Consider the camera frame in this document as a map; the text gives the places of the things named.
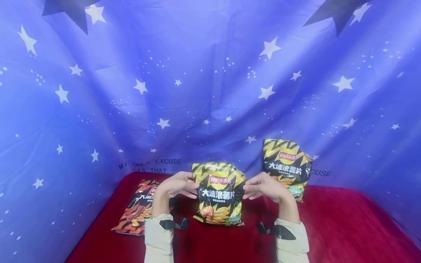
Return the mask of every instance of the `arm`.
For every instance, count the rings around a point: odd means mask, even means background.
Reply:
[[[279,214],[275,225],[286,227],[295,240],[276,238],[278,263],[308,263],[309,241],[306,228],[300,221],[297,203],[292,195],[279,200]]]
[[[145,263],[174,263],[173,230],[165,230],[159,224],[161,220],[172,220],[169,197],[159,187],[152,202],[151,220],[145,224]]]

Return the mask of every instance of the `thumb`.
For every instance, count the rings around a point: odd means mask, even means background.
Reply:
[[[199,184],[191,180],[188,180],[186,182],[186,186],[184,187],[184,189],[190,189],[190,190],[197,189],[197,188],[199,188]]]
[[[242,188],[247,192],[260,192],[260,185],[245,185]]]

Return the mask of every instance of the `black strap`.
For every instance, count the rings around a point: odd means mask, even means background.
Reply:
[[[187,227],[189,226],[189,220],[187,218],[181,218],[179,224],[177,224],[176,222],[174,222],[172,220],[161,220],[161,222],[159,222],[159,224],[165,230],[170,230],[170,229],[174,229],[174,228],[180,229],[180,230],[186,230]]]
[[[296,240],[297,238],[285,226],[274,225],[268,228],[263,222],[257,223],[259,234],[274,234],[283,240]]]

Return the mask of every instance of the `blue backdrop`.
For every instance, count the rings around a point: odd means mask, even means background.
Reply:
[[[263,138],[297,141],[311,184],[365,192],[420,245],[420,13],[416,0],[2,1],[0,261],[64,262],[131,171],[225,160],[251,177]]]

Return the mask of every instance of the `dark star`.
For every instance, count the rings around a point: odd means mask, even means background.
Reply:
[[[304,26],[333,18],[336,26],[336,36],[339,36],[355,9],[368,3],[368,1],[369,0],[325,0]]]
[[[43,16],[65,12],[80,29],[88,34],[85,7],[99,1],[101,0],[45,0]]]

